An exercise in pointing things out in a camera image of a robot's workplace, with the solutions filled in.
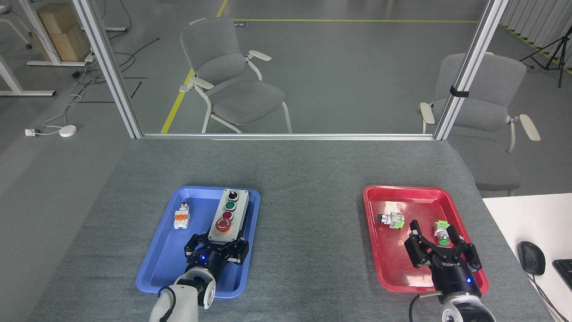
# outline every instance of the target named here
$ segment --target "gray chair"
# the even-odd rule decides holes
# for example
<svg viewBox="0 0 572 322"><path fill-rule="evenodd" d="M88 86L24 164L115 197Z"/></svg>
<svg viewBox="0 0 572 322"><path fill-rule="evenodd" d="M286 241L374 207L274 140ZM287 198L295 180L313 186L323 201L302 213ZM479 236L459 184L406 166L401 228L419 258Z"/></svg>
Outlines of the gray chair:
<svg viewBox="0 0 572 322"><path fill-rule="evenodd" d="M195 89L207 105L202 133L206 133L209 120L217 120L228 128L242 133L237 125L247 124L274 111L284 109L288 133L292 125L284 92L262 82L262 75L254 66L254 57L264 61L271 58L251 50L244 57L240 53L234 23L229 18L200 19L190 23L181 32L181 44L194 69L195 76L183 85L180 91ZM217 91L209 90L227 80L239 77L246 66L257 74L258 81L239 80Z"/></svg>
<svg viewBox="0 0 572 322"><path fill-rule="evenodd" d="M426 124L434 124L434 115L443 114L463 64L465 54L446 57L439 70L432 104L421 103L419 110L423 116L423 132ZM507 107L512 102L526 73L525 66L510 58L487 53L469 89L469 96L455 119L454 126L495 132L509 125L510 143L508 148L497 141L468 135L449 135L448 141L461 155L475 178L479 190L513 190L521 186L521 178L509 158L515 146L515 123L521 123L528 137L540 141L538 131L527 115L510 116Z"/></svg>

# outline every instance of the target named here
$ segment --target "green push button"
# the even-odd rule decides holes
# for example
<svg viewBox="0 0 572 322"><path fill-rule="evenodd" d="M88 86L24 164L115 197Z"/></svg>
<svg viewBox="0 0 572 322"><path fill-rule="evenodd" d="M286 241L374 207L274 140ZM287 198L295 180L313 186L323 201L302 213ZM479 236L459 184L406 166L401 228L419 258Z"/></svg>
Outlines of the green push button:
<svg viewBox="0 0 572 322"><path fill-rule="evenodd" d="M229 202L226 203L226 205L224 205L224 207L225 207L227 210L233 211L234 209L236 209L236 204L235 204L234 202L232 202L232 201L229 201Z"/></svg>

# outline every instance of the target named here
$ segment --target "electrical outlet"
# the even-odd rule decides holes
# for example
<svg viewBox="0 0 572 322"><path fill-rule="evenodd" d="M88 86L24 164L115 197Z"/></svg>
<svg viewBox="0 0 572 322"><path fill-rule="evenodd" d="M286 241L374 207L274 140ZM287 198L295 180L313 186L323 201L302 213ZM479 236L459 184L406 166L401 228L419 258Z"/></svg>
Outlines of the electrical outlet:
<svg viewBox="0 0 572 322"><path fill-rule="evenodd" d="M36 136L36 135L38 135L37 133L39 133L39 130L37 130L37 129L27 128L24 130L24 134L26 134L26 136Z"/></svg>

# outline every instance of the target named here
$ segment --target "control box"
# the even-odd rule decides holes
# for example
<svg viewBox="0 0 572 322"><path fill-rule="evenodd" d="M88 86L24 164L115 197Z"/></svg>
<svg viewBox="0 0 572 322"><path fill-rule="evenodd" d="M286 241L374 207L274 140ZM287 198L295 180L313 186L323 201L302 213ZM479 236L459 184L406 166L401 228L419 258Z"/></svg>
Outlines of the control box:
<svg viewBox="0 0 572 322"><path fill-rule="evenodd" d="M238 238L248 207L248 191L224 189L210 226L211 242L227 243Z"/></svg>

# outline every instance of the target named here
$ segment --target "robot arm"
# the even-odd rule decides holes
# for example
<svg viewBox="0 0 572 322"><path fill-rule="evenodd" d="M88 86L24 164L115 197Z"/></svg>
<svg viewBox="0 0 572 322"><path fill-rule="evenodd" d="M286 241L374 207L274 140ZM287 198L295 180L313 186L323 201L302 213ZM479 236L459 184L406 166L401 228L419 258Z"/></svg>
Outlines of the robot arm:
<svg viewBox="0 0 572 322"><path fill-rule="evenodd" d="M159 290L149 322L198 322L198 307L208 309L212 304L216 281L227 263L242 265L247 254L248 241L243 238L219 244L209 242L207 233L193 235L185 245L186 272Z"/></svg>
<svg viewBox="0 0 572 322"><path fill-rule="evenodd" d="M479 271L475 245L467 243L453 225L447 228L452 248L439 247L422 234L417 220L410 223L411 234L405 241L414 267L428 265L439 302L443 304L443 322L494 322L491 312L480 301L482 296L474 273Z"/></svg>
<svg viewBox="0 0 572 322"><path fill-rule="evenodd" d="M149 322L198 322L198 291L192 286L171 285L163 288L151 311Z"/></svg>

